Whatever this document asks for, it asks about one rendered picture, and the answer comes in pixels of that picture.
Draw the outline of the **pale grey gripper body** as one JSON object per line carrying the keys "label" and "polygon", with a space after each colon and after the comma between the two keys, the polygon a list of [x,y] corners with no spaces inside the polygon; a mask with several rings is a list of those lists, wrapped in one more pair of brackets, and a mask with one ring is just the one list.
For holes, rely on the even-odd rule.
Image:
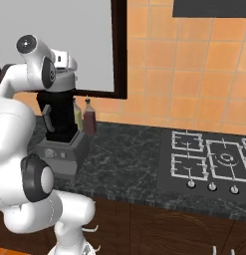
{"label": "pale grey gripper body", "polygon": [[73,71],[59,70],[56,73],[56,80],[53,85],[54,92],[65,92],[76,87],[76,77]]}

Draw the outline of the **black blender jar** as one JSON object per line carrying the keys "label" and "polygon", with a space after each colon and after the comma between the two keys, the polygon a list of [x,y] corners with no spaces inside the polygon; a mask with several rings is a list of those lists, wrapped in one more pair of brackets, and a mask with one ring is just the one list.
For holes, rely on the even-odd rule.
{"label": "black blender jar", "polygon": [[41,112],[44,111],[46,106],[51,107],[48,117],[51,122],[50,127],[54,130],[50,130],[48,126],[46,126],[46,139],[70,142],[78,131],[78,127],[75,124],[72,92],[39,92],[37,95],[37,102]]}

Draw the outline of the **grey blender base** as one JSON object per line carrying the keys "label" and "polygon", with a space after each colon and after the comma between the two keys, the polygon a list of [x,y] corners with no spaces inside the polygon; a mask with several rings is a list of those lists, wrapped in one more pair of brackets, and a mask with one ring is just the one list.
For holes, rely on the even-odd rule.
{"label": "grey blender base", "polygon": [[70,142],[49,141],[45,138],[36,145],[35,152],[53,169],[57,178],[76,181],[90,150],[88,136],[78,131]]}

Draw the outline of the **yellow-green bottle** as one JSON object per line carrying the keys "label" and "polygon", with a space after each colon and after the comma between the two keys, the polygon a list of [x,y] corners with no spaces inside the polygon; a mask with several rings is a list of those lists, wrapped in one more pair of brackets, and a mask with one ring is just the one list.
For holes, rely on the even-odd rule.
{"label": "yellow-green bottle", "polygon": [[73,105],[74,105],[75,123],[78,126],[78,130],[83,131],[84,126],[83,126],[83,119],[82,119],[82,110],[77,105],[77,102],[76,102],[75,98],[73,98]]}

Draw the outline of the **dark red bottle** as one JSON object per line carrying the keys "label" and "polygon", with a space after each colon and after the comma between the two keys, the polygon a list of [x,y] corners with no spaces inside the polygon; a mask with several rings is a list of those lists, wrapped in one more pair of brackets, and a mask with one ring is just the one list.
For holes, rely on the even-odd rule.
{"label": "dark red bottle", "polygon": [[91,100],[89,97],[86,97],[85,102],[86,102],[86,108],[84,111],[85,133],[92,135],[97,130],[96,112],[95,109],[91,106]]}

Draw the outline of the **dark-framed window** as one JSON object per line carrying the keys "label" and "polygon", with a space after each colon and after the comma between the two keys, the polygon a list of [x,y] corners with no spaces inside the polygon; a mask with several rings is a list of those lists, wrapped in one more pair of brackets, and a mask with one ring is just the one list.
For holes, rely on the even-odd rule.
{"label": "dark-framed window", "polygon": [[76,60],[77,96],[127,98],[126,0],[0,0],[0,65],[27,34]]}

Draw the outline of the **narrow brown cupboard door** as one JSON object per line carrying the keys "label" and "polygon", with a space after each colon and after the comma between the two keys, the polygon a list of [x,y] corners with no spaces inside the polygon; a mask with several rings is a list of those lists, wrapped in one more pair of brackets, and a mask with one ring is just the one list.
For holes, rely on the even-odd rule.
{"label": "narrow brown cupboard door", "polygon": [[90,240],[101,246],[97,255],[129,255],[129,205],[125,202],[96,198],[92,226],[99,226]]}

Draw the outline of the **dark range hood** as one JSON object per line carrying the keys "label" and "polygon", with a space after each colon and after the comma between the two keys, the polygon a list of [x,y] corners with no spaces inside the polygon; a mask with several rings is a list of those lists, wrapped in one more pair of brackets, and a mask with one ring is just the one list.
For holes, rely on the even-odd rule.
{"label": "dark range hood", "polygon": [[246,0],[174,0],[172,16],[246,18]]}

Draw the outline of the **black gas hob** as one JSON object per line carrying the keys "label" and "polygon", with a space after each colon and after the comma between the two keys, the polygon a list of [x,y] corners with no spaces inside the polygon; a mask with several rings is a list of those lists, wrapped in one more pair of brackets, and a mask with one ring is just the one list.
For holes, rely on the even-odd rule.
{"label": "black gas hob", "polygon": [[[196,186],[189,188],[188,180]],[[208,184],[214,182],[216,191]],[[230,187],[236,185],[238,194]],[[246,136],[166,128],[160,141],[157,188],[246,202]]]}

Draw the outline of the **wide brown cupboard door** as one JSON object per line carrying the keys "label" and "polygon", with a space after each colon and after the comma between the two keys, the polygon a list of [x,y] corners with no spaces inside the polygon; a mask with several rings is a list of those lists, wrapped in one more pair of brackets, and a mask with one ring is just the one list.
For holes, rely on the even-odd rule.
{"label": "wide brown cupboard door", "polygon": [[146,205],[130,206],[130,255],[217,255],[231,220]]}

